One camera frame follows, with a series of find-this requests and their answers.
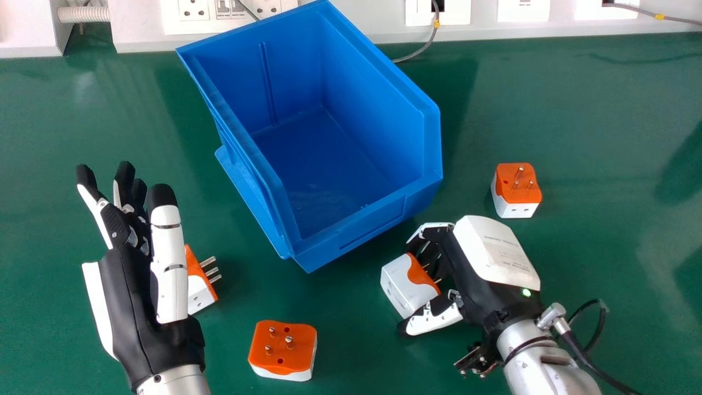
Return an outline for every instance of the black and white robotic hand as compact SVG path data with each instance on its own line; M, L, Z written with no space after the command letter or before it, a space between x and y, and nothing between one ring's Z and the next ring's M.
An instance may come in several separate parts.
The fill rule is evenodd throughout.
M442 292L439 281L453 281L456 289ZM383 268L381 285L405 318L398 325L403 335L461 321L482 327L482 341L454 364L464 377L485 377L503 366L514 395L601 395L579 362L624 394L638 394L592 364L562 305L544 307L536 270L515 234L493 219L464 216L455 224L422 225L407 240L406 254ZM552 331L576 358L559 347Z
M111 203L85 164L78 192L95 217L107 253L83 264L105 351L118 360L139 395L209 395L205 341L187 314L187 264L176 196L157 184L147 193L129 162L119 164ZM148 200L148 215L144 202Z

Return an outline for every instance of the blue storage container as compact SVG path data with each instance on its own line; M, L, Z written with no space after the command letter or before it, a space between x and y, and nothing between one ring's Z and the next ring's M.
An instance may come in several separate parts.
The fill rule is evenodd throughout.
M281 258L307 272L427 207L439 109L327 1L178 49L217 158Z

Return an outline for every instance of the corrugated white hose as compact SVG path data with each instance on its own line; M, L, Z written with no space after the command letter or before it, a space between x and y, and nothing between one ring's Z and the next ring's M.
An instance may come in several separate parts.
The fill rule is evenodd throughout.
M109 7L59 7L61 23L109 22Z

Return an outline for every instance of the metal pin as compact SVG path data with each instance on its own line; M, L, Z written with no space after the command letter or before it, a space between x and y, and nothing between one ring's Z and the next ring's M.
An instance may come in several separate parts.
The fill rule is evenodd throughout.
M214 276L214 277L212 277L212 278L209 278L210 284L214 284L215 281L220 280L221 278L222 278L222 275L221 275L221 274L218 274L218 275L216 275L216 276Z
M215 257L209 257L208 259L205 259L204 261L200 262L200 267L203 268L207 265L213 264L217 262L217 258Z
M214 273L217 273L218 271L219 271L219 268L215 266L211 270L206 271L205 276L207 276L207 277L212 276Z

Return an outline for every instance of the green table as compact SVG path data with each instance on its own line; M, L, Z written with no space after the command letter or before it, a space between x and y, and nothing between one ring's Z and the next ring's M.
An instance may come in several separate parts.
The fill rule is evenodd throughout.
M508 394L501 373L453 369L478 329L402 339L378 281L419 224L495 217L489 183L512 161L532 163L544 193L534 218L505 221L544 302L604 299L601 367L645 394L699 393L702 36L436 44L401 68L442 110L442 188L414 220L308 275L279 259L220 168L174 53L117 55L91 28L63 58L1 61L1 392L128 393L95 331L80 263L105 248L74 186L84 162L110 190L127 159L173 186L186 240L218 258L221 299L198 316L214 394ZM318 329L312 381L251 372L253 326L267 318ZM593 312L576 325L583 341L594 324Z

